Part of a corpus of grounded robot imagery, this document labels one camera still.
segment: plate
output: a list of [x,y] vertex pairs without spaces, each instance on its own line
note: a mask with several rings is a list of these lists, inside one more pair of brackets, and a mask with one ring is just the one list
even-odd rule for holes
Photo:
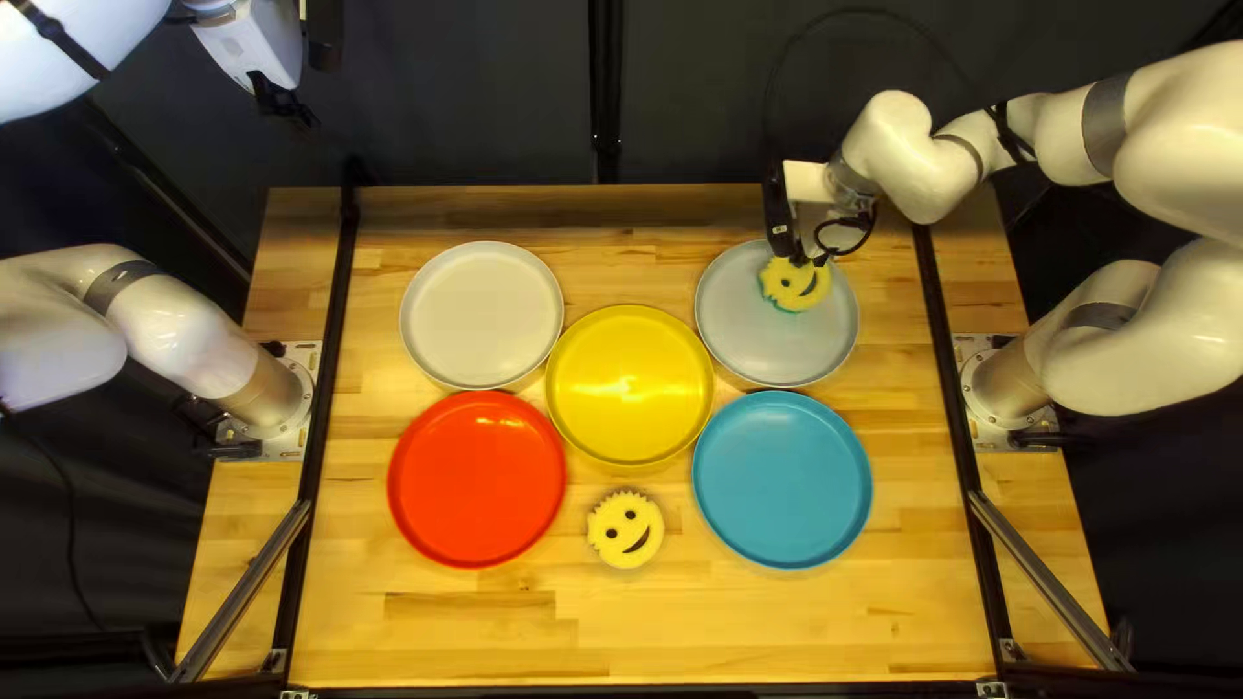
[[832,291],[800,313],[764,299],[764,240],[735,245],[704,271],[695,290],[695,325],[707,351],[740,377],[772,388],[819,381],[842,366],[859,337],[859,305],[846,275],[828,262]]
[[772,568],[835,558],[871,509],[871,469],[854,432],[823,403],[786,391],[722,408],[695,447],[691,483],[712,531]]
[[572,325],[544,373],[561,434],[610,464],[654,464],[686,448],[712,412],[712,359],[685,323],[609,306]]
[[423,265],[405,290],[401,340],[419,368],[454,388],[500,388],[531,373],[561,333],[557,277],[528,250],[480,240]]
[[566,458],[548,418],[497,391],[457,393],[406,428],[389,464],[393,519],[424,556],[459,568],[508,561],[548,530]]

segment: white plate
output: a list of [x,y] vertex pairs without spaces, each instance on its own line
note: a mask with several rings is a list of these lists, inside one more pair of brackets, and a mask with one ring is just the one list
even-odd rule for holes
[[428,261],[405,290],[398,322],[424,373],[484,391],[538,367],[561,335],[563,312],[557,279],[539,257],[481,240]]
[[859,305],[846,275],[829,266],[829,296],[800,313],[764,299],[759,270],[772,250],[764,240],[735,245],[704,270],[695,290],[695,325],[707,351],[759,386],[794,388],[819,381],[850,356],[859,337]]

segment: yellow plate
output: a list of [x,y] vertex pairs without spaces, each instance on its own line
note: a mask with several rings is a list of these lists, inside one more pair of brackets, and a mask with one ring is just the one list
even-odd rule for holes
[[686,448],[712,412],[712,361],[685,323],[609,306],[562,335],[544,374],[548,414],[574,447],[623,466]]

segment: metal bracket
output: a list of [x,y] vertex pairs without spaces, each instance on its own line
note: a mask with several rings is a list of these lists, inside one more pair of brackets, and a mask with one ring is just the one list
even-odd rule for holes
[[1009,688],[1006,687],[1004,682],[994,679],[981,680],[976,683],[976,697],[984,697],[987,699],[1009,699]]
[[1023,647],[1014,642],[1013,638],[998,638],[997,648],[1002,653],[1002,659],[1007,663],[1025,663],[1030,658],[1023,650]]
[[264,658],[264,664],[260,665],[259,672],[265,674],[285,674],[285,663],[288,660],[288,648],[272,648],[267,652],[267,657]]
[[1018,447],[1009,439],[1011,430],[1014,429],[1022,429],[1024,433],[1030,434],[1058,432],[1058,414],[1053,412],[1053,405],[1044,405],[1014,423],[998,420],[993,415],[978,415],[971,408],[973,403],[971,396],[971,374],[989,354],[993,354],[1016,337],[1018,336],[1003,332],[967,332],[955,333],[953,336],[953,358],[958,363],[960,391],[962,392],[963,403],[967,404],[967,423],[971,428],[971,442],[976,448],[976,453],[1058,450],[1057,447]]
[[302,382],[302,405],[283,424],[256,428],[230,417],[216,425],[216,444],[220,447],[261,442],[254,456],[220,456],[221,461],[302,461],[306,454],[307,428],[311,423],[311,398],[319,378],[318,340],[285,342],[285,354],[277,361]]

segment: blue plate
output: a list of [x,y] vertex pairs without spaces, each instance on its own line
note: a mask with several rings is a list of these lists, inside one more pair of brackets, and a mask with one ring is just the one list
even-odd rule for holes
[[835,558],[871,509],[871,469],[854,432],[823,403],[784,391],[717,413],[695,445],[691,481],[712,531],[772,568]]

